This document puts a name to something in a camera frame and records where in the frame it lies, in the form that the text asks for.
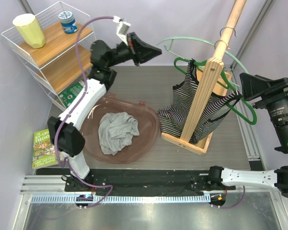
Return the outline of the mint green clothes hanger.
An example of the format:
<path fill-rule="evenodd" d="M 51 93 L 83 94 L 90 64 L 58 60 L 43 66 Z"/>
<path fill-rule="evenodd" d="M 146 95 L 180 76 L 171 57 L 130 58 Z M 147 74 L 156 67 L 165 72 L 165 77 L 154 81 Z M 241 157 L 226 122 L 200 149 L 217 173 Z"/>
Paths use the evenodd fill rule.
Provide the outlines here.
<path fill-rule="evenodd" d="M 172 66 L 174 59 L 177 55 L 183 58 L 193 58 L 196 61 L 203 61 L 209 59 L 214 52 L 214 43 L 220 38 L 219 31 L 221 26 L 205 27 L 202 25 L 169 25 L 161 27 L 150 34 L 153 45 L 162 49 L 163 54 L 157 58 L 155 63 L 162 66 Z M 212 43 L 209 45 L 205 42 L 177 39 L 173 41 L 171 52 L 169 53 L 164 49 L 164 46 L 170 46 L 170 41 L 162 42 L 165 38 L 169 37 L 196 37 Z"/>

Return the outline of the black white striped top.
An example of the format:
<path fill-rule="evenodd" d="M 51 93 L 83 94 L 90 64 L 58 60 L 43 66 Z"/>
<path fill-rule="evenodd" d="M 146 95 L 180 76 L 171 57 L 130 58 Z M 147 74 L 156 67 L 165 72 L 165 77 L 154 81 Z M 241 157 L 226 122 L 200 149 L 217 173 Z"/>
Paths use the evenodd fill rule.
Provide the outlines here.
<path fill-rule="evenodd" d="M 188 61 L 183 82 L 172 87 L 172 103 L 157 111 L 162 133 L 180 138 L 183 129 L 187 127 L 186 122 L 199 114 L 195 112 L 195 109 L 199 108 L 201 114 L 194 122 L 190 122 L 189 129 L 192 132 L 189 143 L 195 145 L 214 132 L 231 108 L 242 99 L 242 94 L 238 90 L 228 95 L 211 92 L 210 96 L 204 99 L 205 105 L 195 106 L 194 99 L 201 92 L 198 90 L 199 86 L 198 64 L 191 59 Z"/>

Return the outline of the grey tank top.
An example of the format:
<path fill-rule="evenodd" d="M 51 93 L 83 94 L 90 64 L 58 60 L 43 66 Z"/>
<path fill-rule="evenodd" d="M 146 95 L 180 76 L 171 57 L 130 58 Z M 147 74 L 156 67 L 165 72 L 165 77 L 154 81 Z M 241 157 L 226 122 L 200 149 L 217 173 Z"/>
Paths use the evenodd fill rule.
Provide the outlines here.
<path fill-rule="evenodd" d="M 138 121 L 126 112 L 106 113 L 99 122 L 99 144 L 105 155 L 116 155 L 139 135 Z"/>

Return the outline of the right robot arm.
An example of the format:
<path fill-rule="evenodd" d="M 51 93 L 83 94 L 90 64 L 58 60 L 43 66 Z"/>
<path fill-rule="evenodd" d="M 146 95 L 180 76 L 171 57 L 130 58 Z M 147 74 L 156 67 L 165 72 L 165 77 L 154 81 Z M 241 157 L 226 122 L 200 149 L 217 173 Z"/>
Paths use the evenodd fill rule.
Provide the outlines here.
<path fill-rule="evenodd" d="M 260 75 L 240 74 L 242 95 L 254 101 L 254 109 L 265 109 L 276 132 L 279 146 L 266 144 L 269 150 L 288 155 L 288 78 L 272 80 Z M 244 171 L 212 166 L 207 183 L 212 189 L 252 186 L 280 191 L 288 198 L 288 166 L 263 171 Z"/>

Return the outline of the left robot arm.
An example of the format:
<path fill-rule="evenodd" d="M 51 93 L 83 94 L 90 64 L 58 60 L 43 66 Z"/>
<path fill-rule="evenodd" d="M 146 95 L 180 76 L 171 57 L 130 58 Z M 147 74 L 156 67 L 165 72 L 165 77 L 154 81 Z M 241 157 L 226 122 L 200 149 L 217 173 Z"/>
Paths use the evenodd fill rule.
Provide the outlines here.
<path fill-rule="evenodd" d="M 113 66 L 132 60 L 136 66 L 146 63 L 162 54 L 162 50 L 142 41 L 134 32 L 126 35 L 126 40 L 110 48 L 103 40 L 96 40 L 90 47 L 92 69 L 84 76 L 84 87 L 72 104 L 58 117 L 48 119 L 51 143 L 56 152 L 61 152 L 69 165 L 76 186 L 88 191 L 93 186 L 91 171 L 87 165 L 83 149 L 85 139 L 80 133 L 81 126 L 96 102 L 112 86 L 116 71 Z"/>

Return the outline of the wooden clothes rack stand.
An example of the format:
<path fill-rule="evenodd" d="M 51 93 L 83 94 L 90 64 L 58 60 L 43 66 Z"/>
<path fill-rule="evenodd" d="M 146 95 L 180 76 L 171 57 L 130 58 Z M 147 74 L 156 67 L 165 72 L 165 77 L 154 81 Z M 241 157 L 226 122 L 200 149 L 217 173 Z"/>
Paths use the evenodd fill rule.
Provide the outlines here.
<path fill-rule="evenodd" d="M 199 143 L 195 145 L 191 144 L 189 141 L 200 120 L 204 108 L 206 107 L 208 99 L 213 92 L 213 89 L 217 83 L 221 71 L 224 68 L 224 63 L 222 59 L 225 51 L 228 50 L 229 42 L 235 31 L 235 27 L 239 21 L 246 2 L 246 0 L 234 1 L 225 28 L 221 30 L 220 38 L 218 41 L 215 42 L 215 51 L 212 57 L 208 59 L 204 67 L 204 72 L 201 76 L 198 90 L 196 91 L 194 99 L 192 101 L 190 111 L 188 113 L 181 136 L 177 138 L 170 134 L 162 132 L 161 138 L 163 140 L 166 140 L 172 144 L 175 144 L 183 149 L 186 149 L 201 156 L 206 154 L 212 134 L 209 134 L 207 137 L 200 140 Z"/>

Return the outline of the blue lidded jar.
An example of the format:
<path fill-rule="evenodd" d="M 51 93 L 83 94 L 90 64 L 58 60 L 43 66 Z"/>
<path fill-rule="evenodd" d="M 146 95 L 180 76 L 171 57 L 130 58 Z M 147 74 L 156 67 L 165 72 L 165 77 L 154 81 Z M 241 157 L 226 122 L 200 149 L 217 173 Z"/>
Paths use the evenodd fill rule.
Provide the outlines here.
<path fill-rule="evenodd" d="M 77 22 L 71 11 L 63 11 L 59 13 L 58 19 L 66 34 L 74 34 L 78 31 Z"/>

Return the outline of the pink translucent basin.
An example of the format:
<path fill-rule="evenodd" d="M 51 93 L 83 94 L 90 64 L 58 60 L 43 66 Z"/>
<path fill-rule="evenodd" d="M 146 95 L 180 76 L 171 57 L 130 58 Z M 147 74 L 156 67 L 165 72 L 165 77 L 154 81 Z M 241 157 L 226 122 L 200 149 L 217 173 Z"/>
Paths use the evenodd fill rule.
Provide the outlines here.
<path fill-rule="evenodd" d="M 102 117 L 107 113 L 126 112 L 138 121 L 139 136 L 132 138 L 132 144 L 124 147 L 116 155 L 105 155 L 99 144 L 98 128 Z M 115 95 L 102 97 L 96 103 L 81 127 L 85 138 L 84 154 L 96 160 L 127 164 L 143 157 L 155 143 L 159 130 L 159 120 L 156 111 L 144 102 L 132 103 L 120 100 Z"/>

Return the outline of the green book on shelf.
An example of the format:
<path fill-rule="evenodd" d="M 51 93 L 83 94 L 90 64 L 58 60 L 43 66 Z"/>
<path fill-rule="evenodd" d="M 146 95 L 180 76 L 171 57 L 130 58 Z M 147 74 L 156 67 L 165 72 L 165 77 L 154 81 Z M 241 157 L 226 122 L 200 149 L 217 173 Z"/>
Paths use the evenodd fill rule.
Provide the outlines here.
<path fill-rule="evenodd" d="M 59 98 L 66 108 L 70 106 L 70 104 L 79 95 L 84 86 L 84 81 L 80 80 L 59 94 Z"/>

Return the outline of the yellow faceted cup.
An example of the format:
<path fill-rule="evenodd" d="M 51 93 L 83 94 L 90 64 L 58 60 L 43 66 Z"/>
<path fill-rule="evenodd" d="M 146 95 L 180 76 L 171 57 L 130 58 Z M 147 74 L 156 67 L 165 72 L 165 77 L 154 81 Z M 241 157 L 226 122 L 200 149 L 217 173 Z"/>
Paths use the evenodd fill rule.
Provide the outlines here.
<path fill-rule="evenodd" d="M 35 15 L 31 13 L 18 15 L 12 23 L 29 46 L 37 49 L 45 45 L 46 38 Z"/>

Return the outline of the green book on table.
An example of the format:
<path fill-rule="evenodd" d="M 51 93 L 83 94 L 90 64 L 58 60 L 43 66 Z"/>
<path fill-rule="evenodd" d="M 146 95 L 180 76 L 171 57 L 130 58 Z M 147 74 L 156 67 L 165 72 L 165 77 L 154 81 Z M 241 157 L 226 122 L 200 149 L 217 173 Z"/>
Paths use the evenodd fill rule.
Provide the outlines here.
<path fill-rule="evenodd" d="M 55 147 L 50 140 L 48 129 L 34 133 L 32 168 L 39 169 L 58 164 Z"/>

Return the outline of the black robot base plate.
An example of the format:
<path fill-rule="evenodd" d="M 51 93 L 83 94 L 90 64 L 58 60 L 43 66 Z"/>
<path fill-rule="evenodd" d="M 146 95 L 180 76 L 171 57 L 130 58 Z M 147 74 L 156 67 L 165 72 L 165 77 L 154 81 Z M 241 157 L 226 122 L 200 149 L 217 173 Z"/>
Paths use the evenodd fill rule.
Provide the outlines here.
<path fill-rule="evenodd" d="M 208 181 L 207 170 L 132 170 L 91 169 L 87 183 L 91 188 L 71 176 L 70 170 L 59 168 L 38 169 L 37 175 L 59 175 L 65 182 L 66 192 L 95 192 L 104 196 L 112 185 L 111 196 L 201 196 L 204 191 L 235 190 L 235 186 L 213 184 Z"/>

